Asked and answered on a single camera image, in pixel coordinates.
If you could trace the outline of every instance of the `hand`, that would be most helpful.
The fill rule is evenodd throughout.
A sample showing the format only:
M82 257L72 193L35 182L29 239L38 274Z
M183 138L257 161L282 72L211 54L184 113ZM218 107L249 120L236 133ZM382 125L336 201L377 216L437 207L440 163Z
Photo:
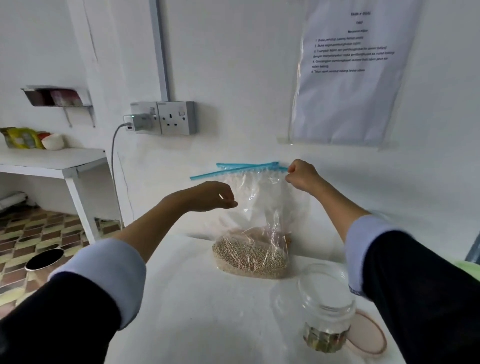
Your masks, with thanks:
M288 168L288 175L285 177L288 183L299 190L312 193L315 186L325 180L319 176L315 167L301 159L296 159Z
M182 204L187 211L210 211L215 208L238 206L230 186L217 181L203 182L186 190L177 191L166 198L173 199L173 204Z

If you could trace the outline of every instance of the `light blue cuff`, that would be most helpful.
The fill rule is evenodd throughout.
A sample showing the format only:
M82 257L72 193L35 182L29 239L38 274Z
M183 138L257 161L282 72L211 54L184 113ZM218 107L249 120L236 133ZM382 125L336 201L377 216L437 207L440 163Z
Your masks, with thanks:
M115 301L121 316L120 329L138 314L144 294L146 266L133 247L118 239L104 239L81 249L72 259L55 269L89 279Z
M345 239L345 255L348 267L348 285L352 293L365 297L363 293L363 261L370 244L388 231L402 231L395 225L374 215L365 215L354 221Z

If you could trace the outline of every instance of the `paper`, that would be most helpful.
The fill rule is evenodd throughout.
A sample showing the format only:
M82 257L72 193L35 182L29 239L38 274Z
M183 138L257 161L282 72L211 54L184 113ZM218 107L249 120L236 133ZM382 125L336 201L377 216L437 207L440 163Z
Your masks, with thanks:
M380 145L422 0L308 0L290 139Z

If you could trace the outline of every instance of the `person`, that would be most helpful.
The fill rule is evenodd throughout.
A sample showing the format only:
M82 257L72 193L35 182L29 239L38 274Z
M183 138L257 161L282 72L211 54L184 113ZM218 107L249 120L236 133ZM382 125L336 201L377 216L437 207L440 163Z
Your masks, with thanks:
M325 208L345 243L350 289L376 304L408 364L477 356L480 282L350 201L311 164L295 160L286 180ZM0 363L102 363L138 313L145 263L171 226L189 211L236 205L228 185L204 182L80 250L0 321Z

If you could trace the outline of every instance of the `bag of beans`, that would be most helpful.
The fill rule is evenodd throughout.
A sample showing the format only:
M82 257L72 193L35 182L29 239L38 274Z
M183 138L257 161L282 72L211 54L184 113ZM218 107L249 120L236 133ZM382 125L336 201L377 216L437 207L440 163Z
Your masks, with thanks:
M230 185L236 208L220 210L210 230L217 267L240 276L279 279L288 272L288 246L298 211L297 190L278 162L221 164L222 170L191 177Z

